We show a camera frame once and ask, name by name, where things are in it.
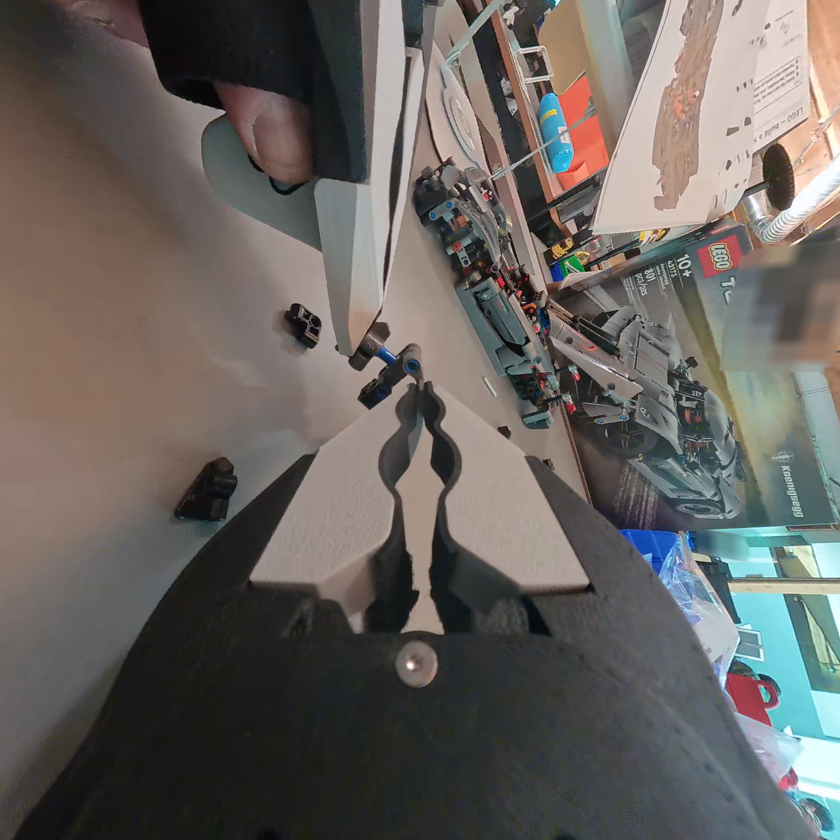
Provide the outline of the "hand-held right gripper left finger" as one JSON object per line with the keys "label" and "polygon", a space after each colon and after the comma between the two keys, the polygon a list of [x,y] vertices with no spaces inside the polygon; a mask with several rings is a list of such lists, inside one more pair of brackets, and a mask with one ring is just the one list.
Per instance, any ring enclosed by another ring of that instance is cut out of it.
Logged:
{"label": "hand-held right gripper left finger", "polygon": [[370,632],[400,632],[417,603],[397,484],[406,436],[396,393],[320,447],[250,583],[338,603]]}

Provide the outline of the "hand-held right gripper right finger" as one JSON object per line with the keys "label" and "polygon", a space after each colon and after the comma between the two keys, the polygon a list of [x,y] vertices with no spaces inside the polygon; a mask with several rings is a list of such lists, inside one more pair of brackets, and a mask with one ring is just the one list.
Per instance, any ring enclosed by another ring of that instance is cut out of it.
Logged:
{"label": "hand-held right gripper right finger", "polygon": [[565,484],[430,382],[423,420],[443,485],[429,582],[444,633],[549,634],[537,599],[591,586],[533,468]]}

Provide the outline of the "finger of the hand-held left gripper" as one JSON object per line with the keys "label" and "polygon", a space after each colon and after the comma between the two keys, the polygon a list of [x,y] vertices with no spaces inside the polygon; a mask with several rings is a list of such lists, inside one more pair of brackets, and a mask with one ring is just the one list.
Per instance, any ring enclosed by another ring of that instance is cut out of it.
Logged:
{"label": "finger of the hand-held left gripper", "polygon": [[362,2],[360,11],[365,173],[350,181],[321,177],[314,187],[332,326],[344,356],[357,351],[382,310],[407,147],[403,5]]}
{"label": "finger of the hand-held left gripper", "polygon": [[424,98],[424,56],[420,49],[406,48],[402,110],[397,122],[388,188],[390,227],[385,247],[385,275],[390,277],[405,212],[408,182],[417,140],[419,111]]}

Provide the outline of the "small toy brick beam subassembly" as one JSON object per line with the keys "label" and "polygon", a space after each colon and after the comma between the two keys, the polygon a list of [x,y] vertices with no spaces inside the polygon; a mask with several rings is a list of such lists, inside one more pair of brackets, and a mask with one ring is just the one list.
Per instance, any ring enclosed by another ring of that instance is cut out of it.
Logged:
{"label": "small toy brick beam subassembly", "polygon": [[375,360],[384,364],[378,375],[358,394],[358,402],[369,410],[388,398],[405,378],[410,377],[415,382],[423,378],[421,347],[411,342],[400,353],[392,353],[385,346],[390,336],[390,327],[386,322],[374,322],[349,358],[350,367],[356,371],[363,371],[368,363]]}

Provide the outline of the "grey toy brick car model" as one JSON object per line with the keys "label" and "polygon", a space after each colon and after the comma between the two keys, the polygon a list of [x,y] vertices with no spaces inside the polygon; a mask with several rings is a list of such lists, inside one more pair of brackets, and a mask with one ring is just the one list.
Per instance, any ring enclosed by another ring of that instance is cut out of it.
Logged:
{"label": "grey toy brick car model", "polygon": [[494,370],[532,406],[523,425],[550,428],[564,400],[547,343],[548,295],[517,257],[512,221],[490,176],[452,159],[427,166],[415,181],[413,206],[447,256],[456,295]]}

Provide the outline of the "toy car set box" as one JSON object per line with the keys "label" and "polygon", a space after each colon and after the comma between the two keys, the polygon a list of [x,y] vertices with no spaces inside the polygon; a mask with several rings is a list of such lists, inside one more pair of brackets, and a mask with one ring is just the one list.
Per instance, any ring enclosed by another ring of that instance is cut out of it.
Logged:
{"label": "toy car set box", "polygon": [[822,372],[723,367],[753,250],[726,223],[668,241],[555,297],[605,352],[574,354],[574,441],[618,528],[838,525],[838,415]]}

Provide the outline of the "person's left hand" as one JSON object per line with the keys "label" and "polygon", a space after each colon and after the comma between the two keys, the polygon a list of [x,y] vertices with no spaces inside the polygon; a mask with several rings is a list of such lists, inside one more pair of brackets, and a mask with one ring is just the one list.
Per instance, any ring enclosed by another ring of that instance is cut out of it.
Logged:
{"label": "person's left hand", "polygon": [[313,177],[311,119],[304,104],[222,81],[214,88],[248,156],[263,172],[290,185]]}

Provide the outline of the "pale booklet stand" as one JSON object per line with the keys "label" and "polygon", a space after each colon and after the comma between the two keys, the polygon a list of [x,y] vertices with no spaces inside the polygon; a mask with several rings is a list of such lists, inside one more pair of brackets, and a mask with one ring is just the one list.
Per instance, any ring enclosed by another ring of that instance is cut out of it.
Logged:
{"label": "pale booklet stand", "polygon": [[508,47],[513,36],[507,34],[507,18],[511,15],[508,10],[518,9],[519,5],[519,2],[489,2],[468,24],[456,2],[444,2],[440,8],[444,22],[434,27],[425,99],[430,134],[442,161],[452,159],[462,170],[480,168],[493,180],[506,177],[526,163],[550,164],[541,140],[535,150],[509,162],[502,138],[497,138],[480,120],[485,104],[491,122],[496,123],[498,116],[480,69],[475,38],[486,24],[498,20],[502,25],[500,55],[514,56],[519,47]]}

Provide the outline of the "blue plastic bin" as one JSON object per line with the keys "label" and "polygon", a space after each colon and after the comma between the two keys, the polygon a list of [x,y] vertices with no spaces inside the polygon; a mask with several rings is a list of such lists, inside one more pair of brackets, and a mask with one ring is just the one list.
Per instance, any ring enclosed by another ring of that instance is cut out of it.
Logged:
{"label": "blue plastic bin", "polygon": [[684,544],[677,532],[622,529],[620,533],[650,565],[663,583],[668,583],[683,560]]}

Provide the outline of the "blue bottle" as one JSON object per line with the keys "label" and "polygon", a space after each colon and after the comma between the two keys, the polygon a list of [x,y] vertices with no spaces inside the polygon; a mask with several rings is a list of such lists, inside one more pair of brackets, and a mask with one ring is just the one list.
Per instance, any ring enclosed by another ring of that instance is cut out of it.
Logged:
{"label": "blue bottle", "polygon": [[567,172],[574,159],[574,146],[558,96],[549,92],[539,103],[539,129],[542,135],[542,151],[551,171],[556,174]]}

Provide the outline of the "orange box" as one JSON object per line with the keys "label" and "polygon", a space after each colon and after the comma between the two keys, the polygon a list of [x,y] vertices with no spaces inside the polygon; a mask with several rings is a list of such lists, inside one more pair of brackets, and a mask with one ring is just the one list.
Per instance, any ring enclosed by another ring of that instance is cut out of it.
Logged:
{"label": "orange box", "polygon": [[560,186],[566,191],[606,168],[610,155],[597,116],[593,115],[572,128],[572,124],[581,120],[587,107],[594,102],[586,75],[582,75],[564,93],[559,94],[558,99],[570,128],[569,139],[574,150],[570,168],[556,175]]}

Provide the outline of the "building instruction booklet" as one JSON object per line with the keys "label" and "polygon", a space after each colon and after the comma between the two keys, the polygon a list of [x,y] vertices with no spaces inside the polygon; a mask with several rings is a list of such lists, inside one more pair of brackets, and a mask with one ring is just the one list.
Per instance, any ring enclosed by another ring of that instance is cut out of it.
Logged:
{"label": "building instruction booklet", "polygon": [[667,2],[603,182],[599,235],[728,214],[810,115],[806,2]]}

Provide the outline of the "red bag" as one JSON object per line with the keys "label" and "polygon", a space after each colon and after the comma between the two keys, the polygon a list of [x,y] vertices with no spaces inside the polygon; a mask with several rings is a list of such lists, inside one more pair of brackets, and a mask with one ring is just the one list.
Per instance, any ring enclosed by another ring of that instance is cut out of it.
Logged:
{"label": "red bag", "polygon": [[757,673],[746,662],[734,658],[724,688],[738,713],[766,726],[773,726],[770,711],[780,705],[782,692],[772,677]]}

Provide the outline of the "short black pole with disc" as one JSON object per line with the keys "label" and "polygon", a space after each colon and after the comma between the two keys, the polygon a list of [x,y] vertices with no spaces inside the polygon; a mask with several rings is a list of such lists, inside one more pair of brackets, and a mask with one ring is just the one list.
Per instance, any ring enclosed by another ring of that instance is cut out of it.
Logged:
{"label": "short black pole with disc", "polygon": [[795,174],[789,153],[781,143],[772,143],[762,156],[762,180],[747,189],[742,200],[764,194],[777,211],[791,207],[795,199]]}

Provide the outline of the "silver spiral ventilation duct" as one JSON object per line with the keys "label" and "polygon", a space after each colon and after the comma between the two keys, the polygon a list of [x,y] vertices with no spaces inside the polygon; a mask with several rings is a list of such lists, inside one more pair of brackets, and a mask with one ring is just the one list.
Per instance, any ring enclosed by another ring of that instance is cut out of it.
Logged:
{"label": "silver spiral ventilation duct", "polygon": [[773,209],[764,194],[741,199],[738,210],[746,218],[752,236],[762,246],[782,245],[790,240],[838,193],[839,157],[836,155],[823,172],[813,178],[800,192],[796,191],[791,207],[783,212]]}

